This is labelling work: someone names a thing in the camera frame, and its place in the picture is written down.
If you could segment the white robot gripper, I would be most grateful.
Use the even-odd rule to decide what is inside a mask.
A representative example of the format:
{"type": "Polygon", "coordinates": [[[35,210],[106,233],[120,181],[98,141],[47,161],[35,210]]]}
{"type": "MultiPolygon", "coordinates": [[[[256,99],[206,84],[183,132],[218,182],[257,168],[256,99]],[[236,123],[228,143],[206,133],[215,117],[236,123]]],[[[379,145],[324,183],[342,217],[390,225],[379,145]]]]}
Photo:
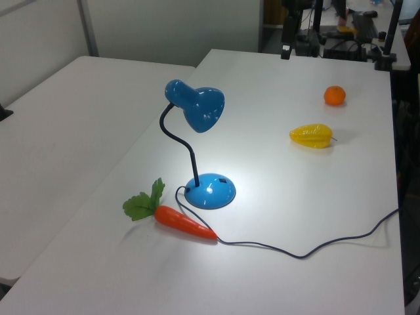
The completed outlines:
{"type": "Polygon", "coordinates": [[[294,38],[294,19],[298,19],[302,15],[303,2],[301,0],[282,0],[282,7],[287,10],[288,19],[283,25],[282,33],[282,51],[281,58],[289,60],[291,54],[291,44],[294,38]]]}

